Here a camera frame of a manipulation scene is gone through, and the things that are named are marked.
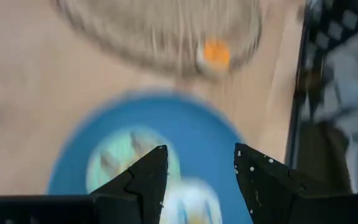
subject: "blue plate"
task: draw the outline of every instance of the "blue plate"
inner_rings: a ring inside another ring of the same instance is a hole
[[[111,133],[146,126],[168,139],[180,160],[182,177],[198,177],[216,191],[223,223],[252,223],[234,173],[236,131],[215,110],[185,95],[130,95],[94,114],[68,141],[55,164],[48,193],[86,194],[92,150]]]

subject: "round woven basket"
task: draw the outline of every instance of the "round woven basket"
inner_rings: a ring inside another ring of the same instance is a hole
[[[215,40],[224,42],[229,49],[230,72],[250,60],[261,33],[257,0],[57,3],[73,26],[96,39],[102,48],[175,75],[202,73],[198,49]]]

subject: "light wood surface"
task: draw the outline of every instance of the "light wood surface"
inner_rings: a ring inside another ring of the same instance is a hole
[[[299,1],[261,0],[263,34],[248,66],[220,82],[133,67],[71,29],[46,0],[0,0],[0,194],[42,194],[62,144],[92,110],[130,90],[191,93],[247,143],[283,161],[301,24]]]

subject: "orange object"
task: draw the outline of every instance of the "orange object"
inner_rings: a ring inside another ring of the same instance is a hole
[[[230,50],[223,41],[210,40],[204,45],[204,59],[212,66],[218,68],[229,68]]]

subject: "wooden table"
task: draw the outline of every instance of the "wooden table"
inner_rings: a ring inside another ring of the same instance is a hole
[[[0,194],[42,194],[62,144],[93,109],[129,90],[168,88],[211,103],[247,143],[283,161],[300,0],[261,0],[259,49],[221,82],[141,70],[74,32],[46,0],[0,0]]]

